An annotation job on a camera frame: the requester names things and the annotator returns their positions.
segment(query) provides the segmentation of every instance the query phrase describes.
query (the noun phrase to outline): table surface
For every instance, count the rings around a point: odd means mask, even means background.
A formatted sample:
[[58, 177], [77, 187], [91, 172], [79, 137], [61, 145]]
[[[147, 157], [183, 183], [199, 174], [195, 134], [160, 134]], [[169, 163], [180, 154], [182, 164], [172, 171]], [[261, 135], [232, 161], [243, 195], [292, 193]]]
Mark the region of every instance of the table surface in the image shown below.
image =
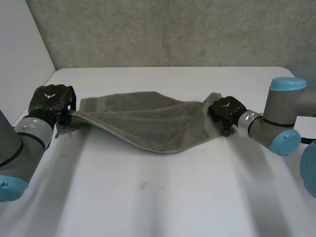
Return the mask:
[[[59, 70], [47, 84], [72, 85], [78, 106], [113, 93], [203, 101], [220, 92], [261, 113], [271, 80], [283, 76], [293, 75], [279, 67], [85, 68]], [[53, 139], [22, 198], [0, 205], [1, 236], [314, 237], [303, 149], [279, 157], [235, 134], [162, 155], [85, 128]]]

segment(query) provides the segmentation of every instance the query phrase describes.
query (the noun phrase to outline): blue joint cap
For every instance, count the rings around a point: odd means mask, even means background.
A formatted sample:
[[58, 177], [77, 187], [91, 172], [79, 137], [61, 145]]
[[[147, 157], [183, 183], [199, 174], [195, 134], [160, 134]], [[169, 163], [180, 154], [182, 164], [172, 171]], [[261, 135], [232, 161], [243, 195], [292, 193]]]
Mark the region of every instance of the blue joint cap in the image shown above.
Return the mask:
[[271, 82], [269, 90], [284, 92], [302, 90], [306, 87], [306, 81], [300, 78], [274, 78]]
[[301, 178], [307, 192], [316, 198], [316, 142], [310, 143], [304, 150], [300, 163]]
[[29, 184], [22, 179], [0, 175], [0, 202], [19, 199]]
[[288, 156], [296, 152], [301, 144], [301, 136], [296, 130], [280, 133], [271, 143], [270, 150], [279, 156]]

